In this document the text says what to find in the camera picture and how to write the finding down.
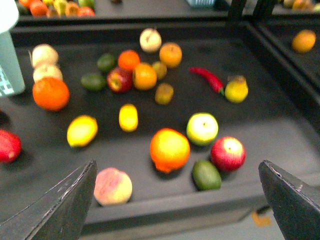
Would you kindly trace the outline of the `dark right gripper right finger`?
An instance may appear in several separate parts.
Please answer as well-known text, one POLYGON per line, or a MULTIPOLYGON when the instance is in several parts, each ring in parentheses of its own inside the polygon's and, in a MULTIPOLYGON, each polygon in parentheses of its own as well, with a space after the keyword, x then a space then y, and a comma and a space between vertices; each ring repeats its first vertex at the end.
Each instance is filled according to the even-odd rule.
POLYGON ((258 166, 267 203, 286 240, 320 238, 320 191, 271 161, 258 166))

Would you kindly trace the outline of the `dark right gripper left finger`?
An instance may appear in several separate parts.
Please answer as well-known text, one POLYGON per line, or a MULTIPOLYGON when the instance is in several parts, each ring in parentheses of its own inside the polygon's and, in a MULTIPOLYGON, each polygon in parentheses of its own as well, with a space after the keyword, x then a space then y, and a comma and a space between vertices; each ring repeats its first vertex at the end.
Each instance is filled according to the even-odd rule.
POLYGON ((97 163, 89 160, 0 225, 2 240, 77 240, 93 198, 97 163))

